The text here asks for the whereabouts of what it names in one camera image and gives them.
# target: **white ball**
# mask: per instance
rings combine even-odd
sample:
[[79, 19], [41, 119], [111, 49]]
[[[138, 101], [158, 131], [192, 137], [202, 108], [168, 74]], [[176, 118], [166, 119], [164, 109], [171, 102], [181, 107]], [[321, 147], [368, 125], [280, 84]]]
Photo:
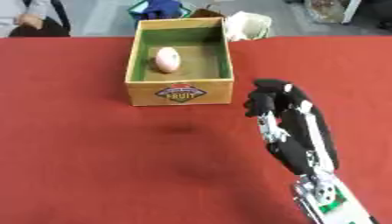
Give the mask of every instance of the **white ball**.
[[179, 53], [172, 47], [163, 47], [157, 52], [155, 63], [159, 70], [164, 73], [173, 73], [179, 69], [181, 58]]

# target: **red tablecloth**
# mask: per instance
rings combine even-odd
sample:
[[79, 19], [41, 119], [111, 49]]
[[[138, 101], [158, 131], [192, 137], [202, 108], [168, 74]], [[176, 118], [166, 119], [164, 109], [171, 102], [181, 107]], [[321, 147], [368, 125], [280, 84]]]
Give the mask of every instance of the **red tablecloth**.
[[340, 177], [392, 221], [392, 38], [230, 45], [231, 105], [129, 106], [126, 38], [0, 40], [0, 223], [306, 223], [295, 179], [242, 103], [256, 78], [294, 81], [325, 114]]

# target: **person's arm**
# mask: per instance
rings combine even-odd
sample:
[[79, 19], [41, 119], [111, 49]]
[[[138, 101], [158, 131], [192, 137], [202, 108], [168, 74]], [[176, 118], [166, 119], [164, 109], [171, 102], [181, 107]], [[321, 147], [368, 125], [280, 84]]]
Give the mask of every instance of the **person's arm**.
[[32, 0], [25, 14], [34, 15], [40, 19], [46, 19], [51, 0]]

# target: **robotic hand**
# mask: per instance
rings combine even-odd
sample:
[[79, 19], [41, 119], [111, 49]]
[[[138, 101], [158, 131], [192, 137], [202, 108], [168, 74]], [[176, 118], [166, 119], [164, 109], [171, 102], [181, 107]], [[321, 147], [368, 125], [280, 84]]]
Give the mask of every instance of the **robotic hand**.
[[256, 116], [268, 151], [299, 176], [294, 201], [316, 224], [376, 224], [334, 174], [337, 151], [323, 116], [299, 88], [281, 80], [257, 80], [245, 103]]

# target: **wooden crate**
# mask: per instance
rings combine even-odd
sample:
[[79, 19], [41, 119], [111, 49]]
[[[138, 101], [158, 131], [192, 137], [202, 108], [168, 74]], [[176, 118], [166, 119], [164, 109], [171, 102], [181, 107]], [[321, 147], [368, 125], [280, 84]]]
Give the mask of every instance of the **wooden crate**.
[[[181, 57], [175, 73], [155, 66], [154, 56], [165, 46]], [[134, 106], [230, 103], [234, 76], [223, 19], [141, 21], [125, 83]]]

